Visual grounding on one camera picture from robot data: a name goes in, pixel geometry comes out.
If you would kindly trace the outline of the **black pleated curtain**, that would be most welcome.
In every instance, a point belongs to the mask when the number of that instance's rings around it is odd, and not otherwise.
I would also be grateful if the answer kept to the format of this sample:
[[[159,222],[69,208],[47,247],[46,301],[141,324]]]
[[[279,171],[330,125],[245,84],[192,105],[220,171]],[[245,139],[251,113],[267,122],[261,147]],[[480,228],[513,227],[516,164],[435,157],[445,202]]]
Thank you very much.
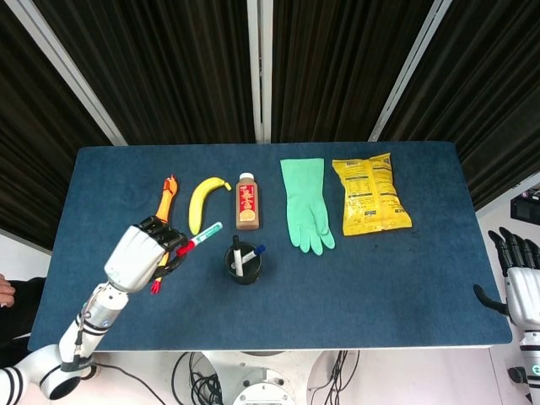
[[[454,143],[475,208],[540,171],[540,0],[452,0],[382,141]]]
[[[131,145],[254,143],[246,0],[34,0]]]
[[[365,141],[434,0],[274,0],[275,143]]]
[[[50,250],[78,151],[108,145],[0,0],[0,230]]]

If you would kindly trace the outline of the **black pen cup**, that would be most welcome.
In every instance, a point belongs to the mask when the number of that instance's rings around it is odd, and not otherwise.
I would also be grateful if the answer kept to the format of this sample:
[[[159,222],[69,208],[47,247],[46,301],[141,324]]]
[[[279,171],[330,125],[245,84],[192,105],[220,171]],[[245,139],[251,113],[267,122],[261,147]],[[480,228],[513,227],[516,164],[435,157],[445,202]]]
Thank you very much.
[[[244,256],[245,254],[249,253],[250,251],[257,248],[257,246],[254,246],[251,243],[248,242],[241,242],[241,255]],[[231,246],[225,253],[224,256],[224,264],[225,268],[228,270],[229,275],[231,278],[238,284],[243,285],[249,285],[255,283],[261,274],[262,270],[262,254],[258,257],[255,257],[253,260],[250,260],[249,262],[242,262],[243,265],[243,277],[238,277],[235,274],[235,264],[234,264],[234,254],[233,254],[233,246]]]

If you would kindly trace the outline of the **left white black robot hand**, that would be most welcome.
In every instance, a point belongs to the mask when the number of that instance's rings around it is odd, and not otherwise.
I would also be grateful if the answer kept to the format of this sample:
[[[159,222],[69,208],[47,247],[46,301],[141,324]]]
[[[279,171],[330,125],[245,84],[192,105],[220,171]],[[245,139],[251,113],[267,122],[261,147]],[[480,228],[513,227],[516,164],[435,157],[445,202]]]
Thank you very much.
[[[183,256],[174,255],[166,263],[161,260],[188,242],[185,234],[156,216],[131,225],[105,263],[109,283],[125,293],[138,292],[154,279],[175,271]]]

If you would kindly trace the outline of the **yellow rubber chicken toy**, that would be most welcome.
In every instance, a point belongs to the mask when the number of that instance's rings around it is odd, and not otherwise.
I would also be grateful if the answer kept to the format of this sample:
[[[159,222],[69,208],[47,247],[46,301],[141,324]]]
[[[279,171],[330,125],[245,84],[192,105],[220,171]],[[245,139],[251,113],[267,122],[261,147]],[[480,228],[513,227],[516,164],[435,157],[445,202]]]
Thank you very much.
[[[174,175],[170,175],[164,181],[162,197],[160,200],[159,208],[156,213],[156,217],[162,222],[168,223],[170,217],[170,207],[174,202],[176,193],[178,192],[178,182]],[[165,254],[162,260],[159,262],[159,266],[164,266],[169,260],[169,253]],[[150,293],[158,294],[161,288],[162,278],[155,278],[151,285]]]

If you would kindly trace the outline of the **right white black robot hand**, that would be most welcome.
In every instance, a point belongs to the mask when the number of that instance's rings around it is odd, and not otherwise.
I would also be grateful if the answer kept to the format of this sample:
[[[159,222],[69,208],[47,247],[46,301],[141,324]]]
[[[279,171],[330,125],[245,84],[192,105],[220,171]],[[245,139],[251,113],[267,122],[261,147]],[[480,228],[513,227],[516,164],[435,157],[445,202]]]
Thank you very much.
[[[504,227],[490,230],[502,275],[506,302],[489,298],[484,289],[473,285],[478,301],[486,308],[507,316],[523,332],[540,332],[540,246]]]

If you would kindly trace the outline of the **yellow snack bag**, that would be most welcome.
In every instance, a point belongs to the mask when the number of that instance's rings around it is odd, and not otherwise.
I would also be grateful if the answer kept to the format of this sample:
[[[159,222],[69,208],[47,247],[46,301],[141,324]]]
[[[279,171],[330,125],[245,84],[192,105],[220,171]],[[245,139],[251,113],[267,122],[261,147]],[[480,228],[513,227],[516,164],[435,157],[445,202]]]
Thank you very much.
[[[344,189],[345,236],[408,229],[413,221],[394,187],[391,155],[335,159],[332,168]]]

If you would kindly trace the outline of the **green rubber glove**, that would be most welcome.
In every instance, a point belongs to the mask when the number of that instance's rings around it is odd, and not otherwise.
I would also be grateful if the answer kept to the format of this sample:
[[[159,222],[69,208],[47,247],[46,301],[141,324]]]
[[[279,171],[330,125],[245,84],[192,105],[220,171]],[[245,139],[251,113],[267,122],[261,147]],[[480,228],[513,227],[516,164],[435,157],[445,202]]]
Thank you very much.
[[[323,197],[324,159],[282,159],[280,166],[290,241],[303,253],[321,256],[324,248],[335,247]]]

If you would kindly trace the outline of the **red capped marker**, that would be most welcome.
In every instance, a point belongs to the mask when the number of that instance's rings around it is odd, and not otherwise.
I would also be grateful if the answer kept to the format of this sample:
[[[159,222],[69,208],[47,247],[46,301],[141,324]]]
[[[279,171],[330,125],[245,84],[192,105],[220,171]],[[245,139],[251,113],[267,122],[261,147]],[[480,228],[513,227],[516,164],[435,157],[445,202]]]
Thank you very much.
[[[205,230],[201,231],[198,235],[191,238],[186,246],[179,247],[175,253],[178,257],[185,256],[187,253],[195,249],[198,245],[202,244],[205,240],[209,239],[213,235],[217,234],[223,228],[223,224],[218,221]]]

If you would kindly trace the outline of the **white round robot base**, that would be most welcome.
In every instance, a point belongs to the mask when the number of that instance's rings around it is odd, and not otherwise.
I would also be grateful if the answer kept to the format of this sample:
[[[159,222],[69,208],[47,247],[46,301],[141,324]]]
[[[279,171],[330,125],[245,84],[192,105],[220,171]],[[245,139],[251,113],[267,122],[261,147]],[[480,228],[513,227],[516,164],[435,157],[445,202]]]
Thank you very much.
[[[308,405],[308,382],[321,350],[204,351],[223,405]]]

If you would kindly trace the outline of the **blue felt table mat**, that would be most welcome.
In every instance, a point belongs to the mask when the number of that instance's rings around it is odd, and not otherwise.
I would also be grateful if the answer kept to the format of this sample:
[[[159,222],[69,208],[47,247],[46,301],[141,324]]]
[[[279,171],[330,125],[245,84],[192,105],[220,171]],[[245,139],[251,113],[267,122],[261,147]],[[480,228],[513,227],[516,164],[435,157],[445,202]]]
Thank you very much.
[[[324,200],[335,247],[292,246],[282,159],[389,154],[409,229],[346,236],[343,187],[325,168]],[[175,175],[171,224],[187,231],[197,184],[217,176],[257,181],[262,226],[240,239],[265,246],[259,279],[236,283],[224,265],[236,232],[235,194],[213,192],[204,222],[223,228],[190,252],[157,295],[131,295],[103,351],[338,349],[509,343],[508,321],[483,307],[498,290],[456,147],[447,142],[282,143],[88,147],[78,152],[30,348],[57,343],[97,284],[127,227],[156,212]]]

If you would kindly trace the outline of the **bystander bare hand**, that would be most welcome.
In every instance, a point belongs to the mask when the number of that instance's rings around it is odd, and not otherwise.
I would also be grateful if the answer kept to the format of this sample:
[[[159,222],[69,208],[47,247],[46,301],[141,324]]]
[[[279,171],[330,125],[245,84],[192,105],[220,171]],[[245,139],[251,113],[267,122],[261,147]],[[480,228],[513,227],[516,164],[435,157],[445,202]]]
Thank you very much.
[[[0,273],[0,308],[11,307],[14,304],[15,288]]]

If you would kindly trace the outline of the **brown drink bottle white cap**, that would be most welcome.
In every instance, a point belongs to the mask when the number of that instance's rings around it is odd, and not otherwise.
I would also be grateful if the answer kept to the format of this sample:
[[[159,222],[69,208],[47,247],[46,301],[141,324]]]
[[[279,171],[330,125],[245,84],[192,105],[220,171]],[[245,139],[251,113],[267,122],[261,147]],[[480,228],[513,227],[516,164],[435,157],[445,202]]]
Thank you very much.
[[[257,230],[260,226],[258,186],[252,173],[240,174],[235,197],[236,228],[238,230]]]

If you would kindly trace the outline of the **yellow banana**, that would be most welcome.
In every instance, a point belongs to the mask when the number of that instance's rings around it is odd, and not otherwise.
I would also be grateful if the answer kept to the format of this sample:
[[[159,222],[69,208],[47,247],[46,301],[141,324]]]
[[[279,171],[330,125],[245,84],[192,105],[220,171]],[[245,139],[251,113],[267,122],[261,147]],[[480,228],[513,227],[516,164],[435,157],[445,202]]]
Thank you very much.
[[[231,185],[220,177],[209,177],[199,183],[194,189],[188,210],[188,225],[189,230],[193,235],[200,233],[203,222],[204,203],[208,194],[212,191],[224,187],[227,191],[231,191]]]

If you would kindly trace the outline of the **white marker with black cap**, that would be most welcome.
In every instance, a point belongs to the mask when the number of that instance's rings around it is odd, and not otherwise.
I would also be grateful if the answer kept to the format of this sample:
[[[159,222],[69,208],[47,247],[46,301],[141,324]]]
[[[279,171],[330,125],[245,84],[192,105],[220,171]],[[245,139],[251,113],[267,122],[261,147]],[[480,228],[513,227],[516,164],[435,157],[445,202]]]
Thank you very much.
[[[233,254],[234,254],[234,264],[235,264],[235,274],[238,277],[243,277],[243,265],[242,265],[242,255],[241,255],[241,245],[240,238],[238,235],[233,236]]]

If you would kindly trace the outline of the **black electronic device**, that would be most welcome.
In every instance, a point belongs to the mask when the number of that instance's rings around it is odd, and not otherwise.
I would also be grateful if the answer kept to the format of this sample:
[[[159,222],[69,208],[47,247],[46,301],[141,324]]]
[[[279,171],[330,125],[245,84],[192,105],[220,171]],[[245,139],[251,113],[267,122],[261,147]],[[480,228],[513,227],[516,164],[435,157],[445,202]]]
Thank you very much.
[[[510,200],[512,219],[540,225],[540,189],[529,189]]]

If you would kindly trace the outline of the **white metal frame post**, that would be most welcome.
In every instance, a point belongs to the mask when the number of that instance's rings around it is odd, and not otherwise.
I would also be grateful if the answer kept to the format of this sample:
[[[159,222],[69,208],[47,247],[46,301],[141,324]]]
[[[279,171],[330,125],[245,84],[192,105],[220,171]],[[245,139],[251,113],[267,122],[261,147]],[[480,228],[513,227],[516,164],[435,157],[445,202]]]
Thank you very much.
[[[114,146],[128,142],[33,0],[3,0]]]
[[[397,75],[386,102],[381,109],[381,113],[368,137],[369,142],[377,142],[386,124],[389,122],[394,110],[397,107],[404,91],[406,90],[411,78],[419,66],[424,53],[433,40],[436,31],[439,29],[449,7],[453,0],[433,0],[429,12],[412,44],[412,47]]]
[[[252,112],[257,143],[272,140],[274,0],[246,0]]]

